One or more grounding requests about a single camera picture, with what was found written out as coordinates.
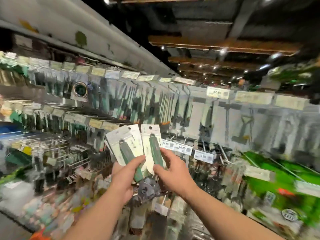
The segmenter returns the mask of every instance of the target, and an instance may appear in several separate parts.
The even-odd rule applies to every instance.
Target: finger
[[[166,183],[166,180],[170,177],[169,172],[160,165],[154,165],[153,171],[164,183]]]
[[[118,173],[122,168],[123,168],[123,166],[121,166],[118,162],[115,162],[115,163],[113,164],[113,167],[112,167],[112,173],[111,173],[111,175],[115,175],[115,174]]]
[[[135,169],[136,169],[140,164],[142,164],[145,160],[146,160],[146,156],[145,156],[145,155],[138,156],[138,157],[132,159],[132,160],[126,165],[126,167],[135,170]]]
[[[167,167],[169,168],[171,161],[174,160],[177,156],[173,153],[173,151],[164,149],[162,147],[160,148],[160,151],[164,161],[167,164]]]

